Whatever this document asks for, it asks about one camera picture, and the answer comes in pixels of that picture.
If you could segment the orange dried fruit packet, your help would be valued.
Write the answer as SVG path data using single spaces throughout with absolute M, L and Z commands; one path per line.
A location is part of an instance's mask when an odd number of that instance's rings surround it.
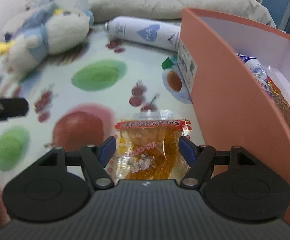
M 115 183 L 121 179 L 179 181 L 189 166 L 180 153 L 181 136 L 192 133 L 188 119 L 172 111 L 146 111 L 115 124 L 116 152 L 106 166 Z

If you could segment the blue white snack bag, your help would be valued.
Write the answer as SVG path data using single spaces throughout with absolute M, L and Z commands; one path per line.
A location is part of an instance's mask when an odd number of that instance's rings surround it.
M 245 64 L 245 66 L 257 79 L 262 89 L 269 93 L 270 89 L 267 81 L 268 74 L 265 67 L 258 61 L 258 59 L 253 56 L 242 55 L 238 53 L 236 53 L 236 56 Z

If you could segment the pink cardboard box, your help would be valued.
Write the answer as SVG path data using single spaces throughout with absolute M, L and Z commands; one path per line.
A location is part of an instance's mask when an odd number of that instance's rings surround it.
M 182 12 L 179 67 L 205 142 L 241 145 L 290 185 L 290 130 L 238 54 L 270 66 L 290 98 L 290 35 L 247 18 Z M 290 206 L 286 220 L 290 223 Z

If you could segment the fruit print mat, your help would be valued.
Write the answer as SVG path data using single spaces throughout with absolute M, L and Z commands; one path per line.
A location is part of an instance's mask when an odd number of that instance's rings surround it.
M 115 124 L 140 111 L 129 103 L 132 89 L 144 85 L 143 103 L 169 110 L 189 121 L 189 136 L 204 142 L 191 104 L 169 92 L 162 78 L 176 53 L 123 42 L 112 48 L 108 35 L 96 26 L 81 46 L 49 57 L 23 81 L 6 83 L 0 74 L 0 97 L 19 96 L 29 103 L 22 118 L 0 122 L 0 227 L 8 222 L 1 194 L 4 186 L 48 152 L 56 140 L 82 146 L 115 133 Z

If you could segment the white blue plush toy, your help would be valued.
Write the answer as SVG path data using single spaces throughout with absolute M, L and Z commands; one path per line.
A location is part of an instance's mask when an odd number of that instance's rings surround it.
M 91 10 L 55 3 L 36 11 L 8 41 L 0 42 L 0 75 L 20 79 L 48 56 L 73 49 L 86 40 L 93 22 Z

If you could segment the brown wafer snack packet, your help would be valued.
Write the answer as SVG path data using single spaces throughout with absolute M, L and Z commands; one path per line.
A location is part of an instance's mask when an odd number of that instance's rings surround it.
M 276 86 L 274 81 L 269 76 L 267 77 L 267 86 L 272 100 L 280 110 L 290 130 L 290 105 L 288 101 L 284 98 L 281 90 Z

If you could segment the white spray bottle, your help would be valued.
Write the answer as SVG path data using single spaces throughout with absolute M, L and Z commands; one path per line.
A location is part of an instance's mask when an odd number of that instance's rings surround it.
M 105 31 L 122 40 L 178 51 L 181 27 L 172 23 L 118 16 L 106 22 Z

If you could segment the grey blanket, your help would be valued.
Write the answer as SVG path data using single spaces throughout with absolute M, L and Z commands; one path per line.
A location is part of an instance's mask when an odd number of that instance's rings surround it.
M 177 20 L 185 7 L 211 10 L 254 20 L 272 27 L 276 24 L 269 11 L 256 0 L 88 0 L 95 22 L 117 16 L 153 20 Z

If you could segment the blue chair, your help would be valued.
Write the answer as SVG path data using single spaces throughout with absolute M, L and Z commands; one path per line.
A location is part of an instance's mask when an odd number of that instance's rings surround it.
M 290 0 L 262 0 L 261 4 L 268 9 L 275 25 L 279 28 L 283 21 Z

